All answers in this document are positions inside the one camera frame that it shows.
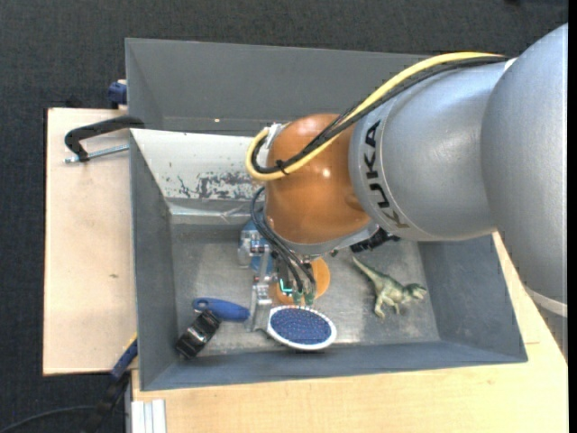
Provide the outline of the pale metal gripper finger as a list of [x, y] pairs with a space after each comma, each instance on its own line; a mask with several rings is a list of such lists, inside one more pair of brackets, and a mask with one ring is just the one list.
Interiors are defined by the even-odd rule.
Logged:
[[273, 303], [273, 298], [270, 292], [271, 279], [270, 276], [263, 276], [260, 284], [260, 310], [263, 316], [268, 316]]
[[249, 307], [249, 317], [244, 322], [244, 328], [247, 332], [252, 332], [260, 327], [261, 323], [261, 285], [252, 286], [251, 302]]

